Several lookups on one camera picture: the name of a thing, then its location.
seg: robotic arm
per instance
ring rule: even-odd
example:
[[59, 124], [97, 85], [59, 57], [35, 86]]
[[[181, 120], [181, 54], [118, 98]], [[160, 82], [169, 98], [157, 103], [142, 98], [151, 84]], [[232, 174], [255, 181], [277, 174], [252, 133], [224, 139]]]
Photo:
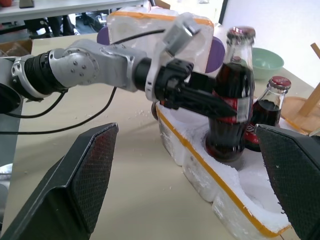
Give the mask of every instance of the robotic arm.
[[156, 44], [152, 59], [142, 50], [88, 39], [38, 56], [0, 58], [0, 114], [16, 109], [22, 98], [42, 101], [76, 85], [104, 83], [145, 91], [147, 99], [165, 101], [168, 108], [182, 107], [211, 118], [233, 116], [229, 105], [212, 96], [213, 79], [192, 72], [192, 63], [172, 59], [200, 30], [190, 13], [178, 16]]

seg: orange tape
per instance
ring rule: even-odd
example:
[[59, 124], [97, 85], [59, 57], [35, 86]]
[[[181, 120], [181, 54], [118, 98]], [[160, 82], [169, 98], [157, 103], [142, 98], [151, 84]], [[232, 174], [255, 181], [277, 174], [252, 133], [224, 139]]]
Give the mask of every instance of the orange tape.
[[246, 216], [246, 218], [254, 225], [254, 227], [264, 236], [269, 238], [275, 238], [282, 234], [284, 231], [289, 229], [291, 226], [287, 226], [278, 232], [270, 231], [266, 226], [264, 226], [258, 219], [251, 215], [242, 201], [237, 197], [237, 195], [230, 189], [230, 187], [222, 180], [222, 178], [206, 163], [206, 161], [200, 156], [199, 153], [194, 149], [191, 143], [184, 138], [175, 127], [166, 119], [166, 117], [161, 113], [161, 111], [156, 108], [157, 115], [164, 124], [173, 132], [173, 134], [180, 140], [183, 146], [185, 146], [197, 159], [197, 161], [204, 167], [204, 169], [210, 174], [210, 176], [219, 184], [219, 186], [228, 194], [235, 205], [241, 210], [241, 212]]
[[[173, 21], [175, 20], [175, 16], [167, 16], [161, 14], [151, 14], [151, 13], [142, 13], [142, 12], [131, 12], [131, 11], [115, 11], [110, 14], [110, 16], [122, 16], [122, 17], [131, 17], [136, 19], [159, 19], [164, 21]], [[215, 25], [212, 21], [208, 19], [195, 18], [194, 19], [197, 24], [208, 25], [214, 27]]]

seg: green bowl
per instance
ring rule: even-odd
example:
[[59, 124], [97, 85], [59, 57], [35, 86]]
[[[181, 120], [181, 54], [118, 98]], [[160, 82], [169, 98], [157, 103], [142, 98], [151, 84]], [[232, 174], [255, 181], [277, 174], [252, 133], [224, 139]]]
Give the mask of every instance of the green bowl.
[[272, 51], [254, 47], [252, 66], [254, 80], [269, 80], [284, 66], [284, 60]]

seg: bottle neck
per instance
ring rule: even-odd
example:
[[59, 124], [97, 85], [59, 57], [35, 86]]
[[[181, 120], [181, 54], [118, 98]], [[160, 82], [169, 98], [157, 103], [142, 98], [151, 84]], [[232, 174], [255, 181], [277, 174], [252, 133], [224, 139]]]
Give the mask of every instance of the bottle neck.
[[227, 42], [227, 50], [223, 63], [236, 63], [252, 70], [252, 40], [244, 40], [243, 42]]
[[279, 110], [282, 107], [283, 101], [285, 99], [285, 95], [288, 90], [280, 90], [268, 84], [264, 93], [258, 98], [257, 101], [269, 101], [274, 104], [275, 108]]

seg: styrofoam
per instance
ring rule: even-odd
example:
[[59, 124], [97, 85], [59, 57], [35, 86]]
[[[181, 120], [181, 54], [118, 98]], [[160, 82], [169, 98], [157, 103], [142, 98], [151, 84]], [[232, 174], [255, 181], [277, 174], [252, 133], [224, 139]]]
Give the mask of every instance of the styrofoam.
[[[290, 226], [270, 185], [260, 152], [245, 149], [232, 165], [220, 163], [204, 147], [208, 118], [159, 104], [157, 110], [163, 145], [200, 196], [212, 203], [214, 213], [236, 239], [267, 240]], [[293, 130], [283, 119], [279, 125]]]
[[[168, 29], [176, 16], [178, 13], [169, 9], [152, 8], [148, 11], [144, 7], [124, 7], [107, 18], [110, 42], [144, 32]], [[194, 19], [200, 24], [201, 32], [176, 57], [194, 63], [193, 70], [204, 73], [213, 41], [214, 25], [206, 17], [194, 15]], [[163, 33], [148, 35], [125, 42], [124, 45], [143, 50], [151, 58], [156, 43], [162, 37]]]

